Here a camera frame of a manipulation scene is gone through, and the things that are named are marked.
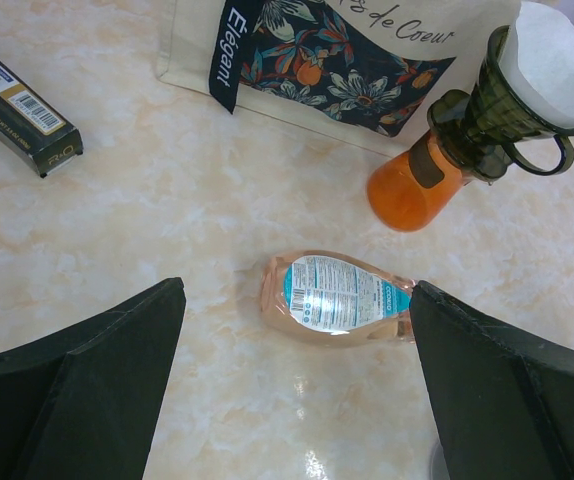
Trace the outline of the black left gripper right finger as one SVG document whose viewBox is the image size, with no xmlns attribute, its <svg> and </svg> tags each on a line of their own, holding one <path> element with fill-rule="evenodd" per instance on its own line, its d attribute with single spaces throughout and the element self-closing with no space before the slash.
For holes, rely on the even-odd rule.
<svg viewBox="0 0 574 480">
<path fill-rule="evenodd" d="M 449 477 L 574 479 L 574 350 L 426 281 L 410 313 Z"/>
</svg>

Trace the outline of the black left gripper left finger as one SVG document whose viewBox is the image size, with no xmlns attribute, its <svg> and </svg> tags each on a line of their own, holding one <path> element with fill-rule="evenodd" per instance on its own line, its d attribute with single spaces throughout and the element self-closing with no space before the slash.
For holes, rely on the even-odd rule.
<svg viewBox="0 0 574 480">
<path fill-rule="evenodd" d="M 141 478 L 185 307 L 168 278 L 0 352 L 0 479 Z"/>
</svg>

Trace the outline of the dark green glass dripper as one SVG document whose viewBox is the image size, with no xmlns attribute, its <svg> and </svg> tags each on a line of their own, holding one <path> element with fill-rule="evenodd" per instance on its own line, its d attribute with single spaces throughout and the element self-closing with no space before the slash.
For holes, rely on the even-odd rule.
<svg viewBox="0 0 574 480">
<path fill-rule="evenodd" d="M 501 26 L 491 33 L 471 93 L 452 89 L 429 107 L 430 130 L 452 163 L 480 180 L 494 182 L 512 164 L 537 176 L 561 174 L 574 162 L 574 129 L 546 121 L 514 92 L 499 66 L 508 32 Z M 530 162 L 516 147 L 522 141 L 547 138 L 560 150 L 550 170 Z"/>
</svg>

